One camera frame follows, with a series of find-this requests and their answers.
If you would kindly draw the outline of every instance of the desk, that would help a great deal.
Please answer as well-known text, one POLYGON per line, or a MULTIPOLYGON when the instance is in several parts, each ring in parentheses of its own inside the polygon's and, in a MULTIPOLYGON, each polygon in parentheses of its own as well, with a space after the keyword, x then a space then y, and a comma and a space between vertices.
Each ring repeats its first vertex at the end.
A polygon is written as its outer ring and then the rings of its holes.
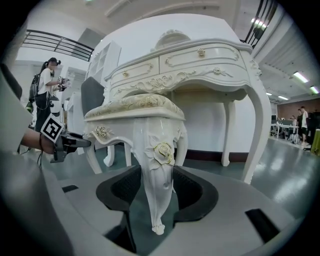
POLYGON ((311 147, 311 153, 320 156, 320 129, 316 129, 314 140, 311 147))
POLYGON ((277 134, 276 134, 276 138, 278 139, 279 138, 279 128, 293 128, 293 132, 297 132, 298 133, 298 129, 299 127, 298 126, 294 126, 294 125, 285 125, 285 124, 271 124, 271 126, 277 126, 278 128, 278 131, 277 131, 277 134))

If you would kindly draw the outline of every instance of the white t-shirt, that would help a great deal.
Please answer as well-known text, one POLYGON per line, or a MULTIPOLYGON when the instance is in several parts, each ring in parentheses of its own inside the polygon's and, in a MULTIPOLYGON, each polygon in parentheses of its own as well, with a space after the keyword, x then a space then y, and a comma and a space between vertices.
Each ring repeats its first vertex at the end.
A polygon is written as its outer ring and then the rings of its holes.
POLYGON ((302 125, 301 125, 302 128, 308 128, 307 127, 307 118, 308 118, 308 113, 307 113, 307 111, 304 111, 302 114, 302 125))
POLYGON ((46 92, 49 92, 49 94, 51 94, 52 87, 46 86, 46 84, 51 81, 52 81, 51 70, 50 68, 45 68, 40 75, 38 94, 45 94, 46 92))

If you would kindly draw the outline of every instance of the person's arm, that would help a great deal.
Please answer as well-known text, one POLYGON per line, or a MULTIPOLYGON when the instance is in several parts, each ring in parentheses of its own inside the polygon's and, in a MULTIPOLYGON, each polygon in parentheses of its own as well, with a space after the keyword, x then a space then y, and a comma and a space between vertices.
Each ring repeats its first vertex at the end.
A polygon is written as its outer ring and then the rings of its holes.
POLYGON ((28 148, 43 149, 44 152, 48 154, 54 153, 54 143, 46 138, 43 134, 40 135, 39 132, 34 131, 30 128, 28 128, 23 135, 23 138, 21 140, 21 145, 24 145, 28 148))
POLYGON ((45 85, 46 86, 56 86, 56 85, 59 85, 59 84, 60 84, 59 81, 51 81, 51 82, 46 83, 45 85))

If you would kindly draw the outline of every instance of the stool leg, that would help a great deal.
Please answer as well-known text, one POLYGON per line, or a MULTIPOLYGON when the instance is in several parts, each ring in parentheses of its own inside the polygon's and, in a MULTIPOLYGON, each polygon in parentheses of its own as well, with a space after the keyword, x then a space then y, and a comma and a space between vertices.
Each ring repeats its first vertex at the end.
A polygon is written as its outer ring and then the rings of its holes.
POLYGON ((176 142, 175 166, 183 166, 188 151, 188 135, 185 126, 182 127, 183 132, 179 140, 176 142))
POLYGON ((114 164, 115 160, 115 146, 108 146, 108 155, 103 159, 104 164, 107 167, 110 167, 114 164))
POLYGON ((164 233, 161 217, 173 191, 175 130, 168 118, 136 118, 134 122, 132 152, 141 166, 152 231, 157 235, 164 233))
POLYGON ((91 166, 91 168, 93 169, 95 174, 101 174, 101 168, 100 165, 98 163, 97 157, 96 157, 96 153, 95 153, 95 142, 96 142, 96 138, 95 137, 83 137, 85 140, 89 140, 91 141, 91 145, 89 147, 84 147, 84 153, 86 156, 86 159, 89 162, 89 165, 91 166))
POLYGON ((124 143, 124 153, 126 166, 131 166, 131 147, 127 143, 124 143))

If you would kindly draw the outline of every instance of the fluorescent light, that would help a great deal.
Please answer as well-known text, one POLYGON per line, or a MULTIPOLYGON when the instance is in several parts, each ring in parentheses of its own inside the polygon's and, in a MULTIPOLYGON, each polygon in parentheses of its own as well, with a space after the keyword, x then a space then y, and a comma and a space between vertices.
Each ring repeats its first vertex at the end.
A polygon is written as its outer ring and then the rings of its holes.
POLYGON ((253 18, 253 19, 251 20, 251 23, 253 23, 253 22, 254 22, 255 25, 258 25, 258 26, 262 27, 263 29, 265 29, 265 28, 267 27, 267 25, 264 24, 264 23, 263 23, 261 20, 259 20, 259 19, 256 19, 256 20, 255 20, 255 18, 253 18))
POLYGON ((310 90, 311 90, 314 94, 318 94, 318 93, 319 93, 318 89, 317 89, 316 87, 314 87, 314 86, 310 87, 310 90))
POLYGON ((282 96, 278 96, 278 98, 283 99, 283 100, 289 100, 288 98, 282 97, 282 96))
POLYGON ((253 23, 253 22, 254 22, 254 24, 258 25, 259 22, 262 22, 262 21, 260 21, 260 20, 258 20, 258 19, 255 20, 255 18, 253 18, 253 19, 251 20, 251 23, 253 23))
POLYGON ((296 78, 300 79, 303 83, 309 82, 308 79, 306 79, 302 74, 300 74, 299 72, 295 72, 293 74, 296 78))

